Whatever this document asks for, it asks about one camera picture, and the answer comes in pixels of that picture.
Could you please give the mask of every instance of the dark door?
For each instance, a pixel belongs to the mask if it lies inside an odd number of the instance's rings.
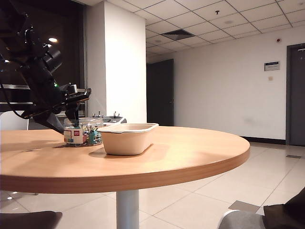
[[[146,65],[147,122],[173,126],[173,59]]]
[[[290,145],[305,146],[305,46],[290,55]]]

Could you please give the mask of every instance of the robotic arm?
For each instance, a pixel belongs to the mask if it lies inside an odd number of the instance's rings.
[[[0,2],[0,62],[17,63],[18,71],[29,86],[33,95],[33,104],[27,106],[22,118],[33,117],[35,122],[47,126],[59,133],[63,127],[55,114],[63,109],[70,120],[77,120],[81,101],[89,99],[91,89],[80,93],[76,85],[59,86],[52,73],[61,65],[61,52],[54,46],[44,44],[30,22],[27,13],[19,13],[10,0]],[[0,86],[8,101],[1,80]]]

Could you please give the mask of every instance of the black cable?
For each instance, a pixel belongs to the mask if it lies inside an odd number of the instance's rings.
[[[23,118],[23,119],[30,119],[30,117],[29,117],[29,118],[22,117],[20,114],[18,114],[18,113],[13,109],[12,105],[11,105],[10,102],[9,102],[9,98],[8,98],[6,92],[5,92],[5,88],[4,88],[4,86],[3,86],[2,82],[1,82],[1,80],[0,80],[0,86],[1,86],[1,89],[2,89],[2,91],[3,91],[3,95],[4,95],[4,98],[5,98],[6,102],[7,102],[7,104],[9,105],[10,109],[15,113],[15,115],[17,115],[18,117]]]

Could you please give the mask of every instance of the round wooden table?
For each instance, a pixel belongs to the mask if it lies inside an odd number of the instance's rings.
[[[249,142],[233,134],[159,126],[152,135],[153,144],[142,154],[112,156],[103,145],[65,147],[63,136],[53,130],[1,131],[1,189],[116,191],[117,228],[138,229],[138,189],[214,176],[249,157]]]

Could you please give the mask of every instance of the air vent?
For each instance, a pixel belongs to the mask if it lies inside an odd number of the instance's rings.
[[[164,37],[172,39],[174,41],[182,40],[189,37],[194,37],[195,35],[185,31],[185,30],[175,30],[171,32],[166,32],[162,34]]]

